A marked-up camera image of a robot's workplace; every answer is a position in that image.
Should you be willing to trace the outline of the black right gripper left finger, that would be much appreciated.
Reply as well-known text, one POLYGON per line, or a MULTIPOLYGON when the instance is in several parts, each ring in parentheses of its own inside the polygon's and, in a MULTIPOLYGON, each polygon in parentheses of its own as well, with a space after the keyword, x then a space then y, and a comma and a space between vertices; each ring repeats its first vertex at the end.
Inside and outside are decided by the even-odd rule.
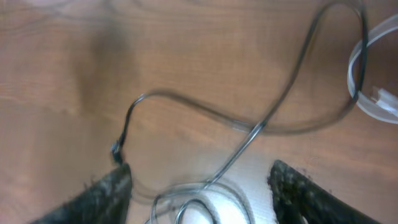
POLYGON ((106 174, 91 187, 34 223, 125 223, 132 193, 128 164, 106 174))

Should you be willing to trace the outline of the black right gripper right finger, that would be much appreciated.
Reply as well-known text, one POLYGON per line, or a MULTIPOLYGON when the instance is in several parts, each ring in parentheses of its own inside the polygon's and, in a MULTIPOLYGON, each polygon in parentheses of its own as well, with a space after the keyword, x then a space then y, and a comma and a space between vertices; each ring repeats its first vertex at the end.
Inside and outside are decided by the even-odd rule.
POLYGON ((278 223, 378 224, 281 160, 274 161, 267 183, 278 223))

